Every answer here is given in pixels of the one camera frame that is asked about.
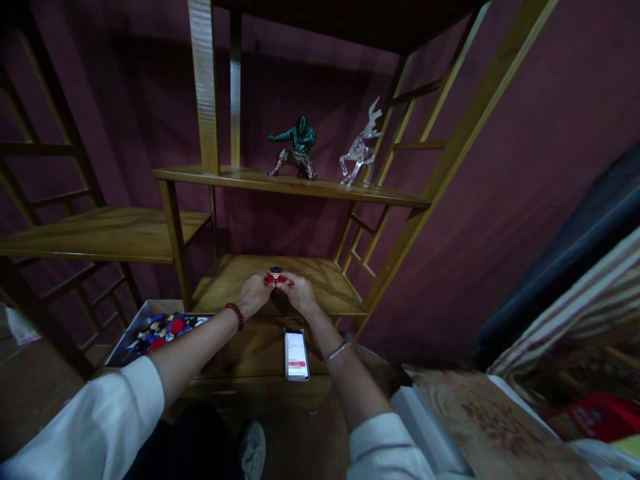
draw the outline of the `green hooded figure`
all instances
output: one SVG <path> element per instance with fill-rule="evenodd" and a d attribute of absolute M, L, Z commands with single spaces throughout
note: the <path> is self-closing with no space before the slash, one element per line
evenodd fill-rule
<path fill-rule="evenodd" d="M 295 122 L 295 127 L 281 133 L 277 137 L 269 135 L 267 140 L 272 142 L 284 142 L 291 140 L 293 143 L 292 149 L 283 149 L 278 156 L 278 163 L 275 164 L 275 168 L 269 172 L 270 177 L 277 177 L 280 168 L 285 163 L 293 165 L 298 168 L 298 177 L 305 180 L 315 180 L 318 174 L 313 168 L 311 158 L 309 157 L 309 150 L 315 144 L 315 130 L 311 128 L 309 122 L 304 115 L 298 117 Z"/>

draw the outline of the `smartphone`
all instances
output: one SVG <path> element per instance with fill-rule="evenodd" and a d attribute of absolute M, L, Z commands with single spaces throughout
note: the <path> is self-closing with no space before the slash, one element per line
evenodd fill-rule
<path fill-rule="evenodd" d="M 292 381 L 309 380 L 309 362 L 304 329 L 285 332 L 285 377 Z"/>

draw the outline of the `striped curtain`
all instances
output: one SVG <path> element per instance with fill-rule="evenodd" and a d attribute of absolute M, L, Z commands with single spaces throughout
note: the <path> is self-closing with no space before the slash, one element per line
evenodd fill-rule
<path fill-rule="evenodd" d="M 634 318 L 640 318 L 640 227 L 544 311 L 487 373 L 512 381 L 559 340 L 594 337 Z"/>

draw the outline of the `maroon wall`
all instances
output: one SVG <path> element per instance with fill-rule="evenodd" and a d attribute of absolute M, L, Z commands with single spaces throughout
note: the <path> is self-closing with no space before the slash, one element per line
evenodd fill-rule
<path fill-rule="evenodd" d="M 433 139 L 453 131 L 519 5 L 494 0 Z M 199 162 L 187 2 L 43 1 L 33 9 L 107 201 L 160 208 L 152 168 Z M 229 16 L 216 14 L 220 153 L 227 163 Z M 639 25 L 635 0 L 559 3 L 407 256 L 362 344 L 398 362 L 460 358 L 592 182 L 637 140 Z M 407 88 L 442 75 L 462 28 L 419 52 Z M 2 53 L 40 130 L 59 136 L 16 42 L 3 42 Z M 242 163 L 270 168 L 279 147 L 264 137 L 304 114 L 317 132 L 312 156 L 319 174 L 338 177 L 338 157 L 362 129 L 370 103 L 386 94 L 396 62 L 391 53 L 244 18 Z M 415 134 L 429 100 L 419 102 L 405 139 Z M 395 115 L 392 124 L 397 121 Z M 8 122 L 3 126 L 4 138 L 17 139 Z M 418 192 L 436 158 L 397 155 L 388 185 Z M 69 165 L 50 159 L 11 161 L 34 199 L 66 191 L 76 181 Z M 181 208 L 207 210 L 206 188 L 180 185 L 178 193 Z M 1 201 L 3 229 L 23 228 L 4 192 Z M 341 201 L 231 189 L 219 189 L 217 201 L 221 250 L 235 253 L 328 257 L 347 208 Z M 407 214 L 396 210 L 374 267 Z M 378 211 L 368 207 L 362 214 L 373 218 Z M 208 259 L 207 242 L 200 235 L 189 250 L 194 281 Z M 32 274 L 34 281 L 72 269 L 62 263 L 47 262 L 46 272 Z M 171 267 L 133 268 L 144 298 L 178 296 Z M 349 274 L 358 287 L 367 286 L 356 270 Z M 75 318 L 73 310 L 60 315 Z"/>

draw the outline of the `sneaker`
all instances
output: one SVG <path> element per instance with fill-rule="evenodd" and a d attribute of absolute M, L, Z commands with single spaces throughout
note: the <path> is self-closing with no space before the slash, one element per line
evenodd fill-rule
<path fill-rule="evenodd" d="M 240 439 L 240 462 L 245 480 L 260 480 L 266 454 L 265 431 L 257 420 L 252 420 Z"/>

